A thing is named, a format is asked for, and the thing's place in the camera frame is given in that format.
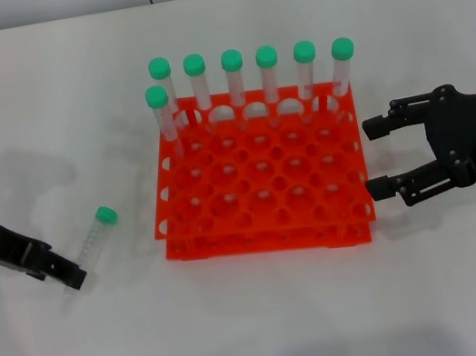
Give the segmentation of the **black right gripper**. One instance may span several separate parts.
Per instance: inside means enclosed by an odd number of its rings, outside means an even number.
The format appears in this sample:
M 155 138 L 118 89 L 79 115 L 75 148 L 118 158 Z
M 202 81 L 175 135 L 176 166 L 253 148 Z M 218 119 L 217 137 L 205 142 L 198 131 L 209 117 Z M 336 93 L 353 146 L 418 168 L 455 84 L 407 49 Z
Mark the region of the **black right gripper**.
M 362 129 L 371 140 L 422 124 L 437 161 L 407 173 L 366 181 L 376 202 L 397 194 L 408 207 L 445 193 L 456 185 L 476 183 L 476 94 L 463 94 L 447 84 L 431 93 L 389 102 L 386 116 L 366 119 Z

